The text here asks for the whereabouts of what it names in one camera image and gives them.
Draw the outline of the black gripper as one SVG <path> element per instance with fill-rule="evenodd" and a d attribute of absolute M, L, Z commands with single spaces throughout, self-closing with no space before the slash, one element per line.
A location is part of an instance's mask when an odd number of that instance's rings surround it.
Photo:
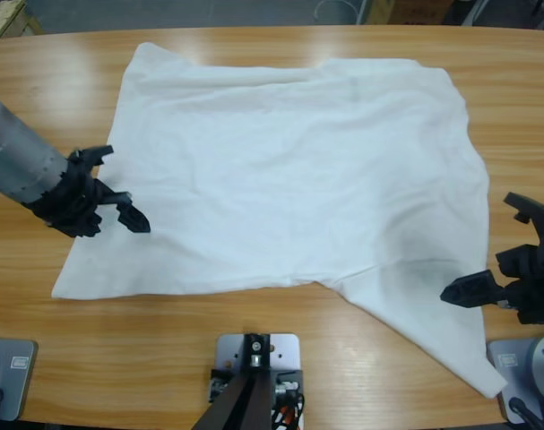
<path fill-rule="evenodd" d="M 102 221 L 96 213 L 98 195 L 98 205 L 115 205 L 118 221 L 131 232 L 151 231 L 150 222 L 135 208 L 130 193 L 115 192 L 100 180 L 94 180 L 92 165 L 86 165 L 82 156 L 70 156 L 67 161 L 58 184 L 31 204 L 36 217 L 70 237 L 94 237 L 100 232 Z"/>
<path fill-rule="evenodd" d="M 499 270 L 522 283 L 518 319 L 521 324 L 544 324 L 544 232 L 538 245 L 520 245 L 496 254 Z M 498 305 L 515 309 L 507 297 L 506 286 L 497 284 L 493 272 L 484 270 L 455 279 L 445 287 L 440 299 L 464 308 Z"/>

